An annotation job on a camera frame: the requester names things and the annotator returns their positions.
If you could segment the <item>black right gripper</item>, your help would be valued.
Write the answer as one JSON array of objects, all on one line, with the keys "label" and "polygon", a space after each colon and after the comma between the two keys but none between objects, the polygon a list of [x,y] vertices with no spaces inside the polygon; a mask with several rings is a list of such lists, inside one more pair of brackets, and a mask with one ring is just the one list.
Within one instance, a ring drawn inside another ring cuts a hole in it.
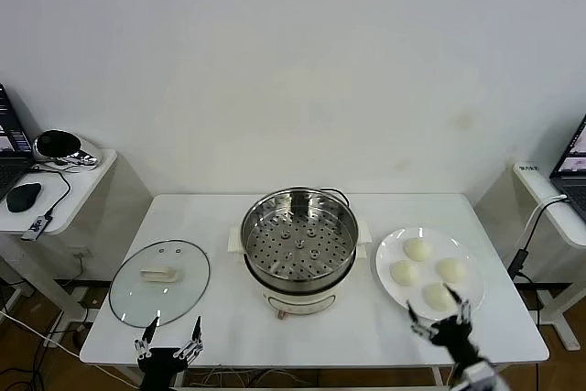
[{"label": "black right gripper", "polygon": [[435,322],[431,327],[422,324],[410,302],[407,312],[411,330],[423,339],[431,339],[434,345],[444,347],[456,364],[477,364],[482,358],[479,350],[469,341],[472,332],[471,304],[447,284],[444,287],[455,302],[456,312],[448,318]]}]

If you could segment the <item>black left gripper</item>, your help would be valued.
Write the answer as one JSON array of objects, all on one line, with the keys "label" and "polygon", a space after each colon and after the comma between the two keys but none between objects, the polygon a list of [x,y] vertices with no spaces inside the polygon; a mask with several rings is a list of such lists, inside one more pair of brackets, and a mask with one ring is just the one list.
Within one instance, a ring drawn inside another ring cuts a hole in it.
[{"label": "black left gripper", "polygon": [[191,338],[179,348],[154,348],[150,344],[159,322],[156,316],[144,329],[140,339],[135,339],[137,364],[144,377],[138,387],[140,391],[168,391],[173,377],[189,366],[187,360],[196,359],[203,350],[201,316],[195,322]]}]

